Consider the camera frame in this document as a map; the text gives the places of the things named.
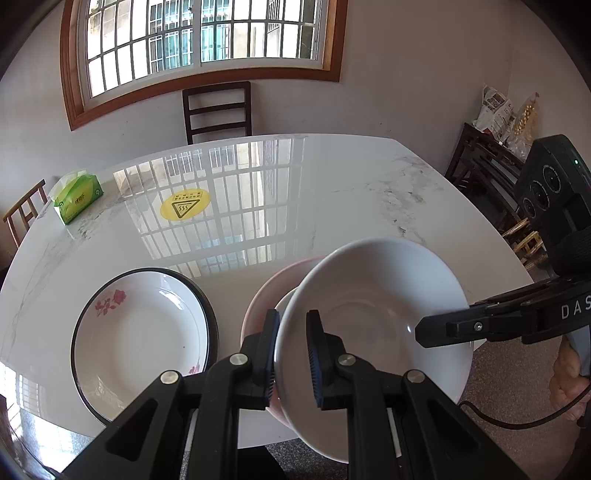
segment stack of plates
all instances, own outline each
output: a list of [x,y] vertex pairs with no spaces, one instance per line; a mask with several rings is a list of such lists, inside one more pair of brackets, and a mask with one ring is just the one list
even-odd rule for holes
[[265,312],[282,318],[275,347],[276,392],[271,414],[315,451],[348,461],[346,412],[316,407],[306,345],[306,313],[320,311],[327,333],[347,352],[385,372],[424,371],[459,401],[472,364],[473,345],[425,349],[414,339],[422,317],[467,308],[458,280],[433,252],[404,239],[368,239],[323,260],[291,265],[253,299],[242,337],[260,331]]
[[124,273],[89,300],[72,339],[72,374],[88,409],[113,420],[163,371],[204,371],[217,358],[217,323],[187,277],[162,268]]

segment camera lens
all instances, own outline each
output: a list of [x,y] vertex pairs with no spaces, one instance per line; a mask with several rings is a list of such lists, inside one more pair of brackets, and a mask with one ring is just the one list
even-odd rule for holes
[[530,199],[528,199],[528,198],[523,199],[523,207],[525,208],[527,215],[529,215],[531,218],[535,218],[534,204],[531,203]]
[[542,210],[546,210],[550,206],[548,194],[539,181],[535,181],[531,184],[531,192],[534,194],[535,202],[540,206],[540,208],[542,208]]
[[556,170],[549,165],[544,166],[544,180],[554,193],[560,191],[560,177],[556,173]]

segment green tissue box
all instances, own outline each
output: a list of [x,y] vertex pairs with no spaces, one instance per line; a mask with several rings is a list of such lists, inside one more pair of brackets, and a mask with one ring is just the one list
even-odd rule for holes
[[[63,177],[58,184],[62,183],[64,179],[69,180]],[[84,173],[69,180],[57,196],[52,197],[53,206],[61,221],[67,225],[101,195],[103,195],[103,189],[100,187],[96,175]]]

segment window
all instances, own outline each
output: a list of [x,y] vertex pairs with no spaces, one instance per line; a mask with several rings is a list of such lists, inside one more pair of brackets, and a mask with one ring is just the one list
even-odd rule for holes
[[338,81],[346,2],[66,0],[60,60],[70,126],[189,85]]

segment tissue box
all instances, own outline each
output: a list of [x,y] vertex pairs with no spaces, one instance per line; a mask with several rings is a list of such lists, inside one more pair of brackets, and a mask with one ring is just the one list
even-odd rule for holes
[[53,207],[65,225],[101,195],[103,189],[96,175],[85,171],[65,175],[50,192]]

